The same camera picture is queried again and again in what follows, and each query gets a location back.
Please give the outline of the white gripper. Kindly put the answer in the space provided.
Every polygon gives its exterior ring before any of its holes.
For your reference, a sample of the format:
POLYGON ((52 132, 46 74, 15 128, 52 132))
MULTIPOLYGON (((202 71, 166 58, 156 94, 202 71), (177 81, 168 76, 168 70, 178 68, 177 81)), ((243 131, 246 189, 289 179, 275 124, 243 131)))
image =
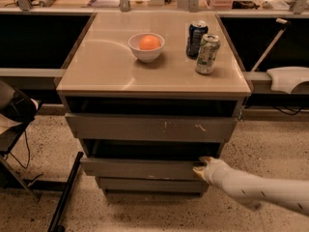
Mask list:
POLYGON ((213 157, 202 156, 199 158, 200 162, 206 166, 194 166, 193 171, 202 180, 216 188, 223 187, 223 179, 232 171, 232 168, 222 159, 215 159, 213 157))

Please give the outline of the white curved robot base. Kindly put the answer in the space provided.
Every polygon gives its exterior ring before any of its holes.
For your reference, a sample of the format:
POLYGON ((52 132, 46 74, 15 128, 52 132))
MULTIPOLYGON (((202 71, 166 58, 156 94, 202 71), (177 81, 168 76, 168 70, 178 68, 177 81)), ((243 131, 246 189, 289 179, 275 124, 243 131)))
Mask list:
POLYGON ((309 68, 305 67, 274 68, 267 70, 267 74, 271 78, 270 89, 287 94, 291 94, 299 84, 309 81, 309 68))

